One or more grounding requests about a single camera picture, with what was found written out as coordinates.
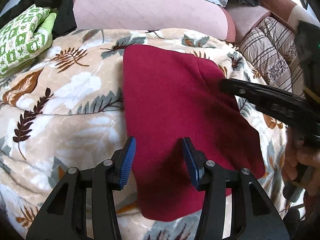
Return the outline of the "person's right hand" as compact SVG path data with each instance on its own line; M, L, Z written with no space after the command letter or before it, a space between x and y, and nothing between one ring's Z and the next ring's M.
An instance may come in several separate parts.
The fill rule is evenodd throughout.
M314 168L312 178L303 188L308 196L313 197L319 193L319 148L303 146L304 141L298 140L296 131L287 129L287 144L285 148L285 160L282 167L283 181L294 181L298 176L297 165L303 164Z

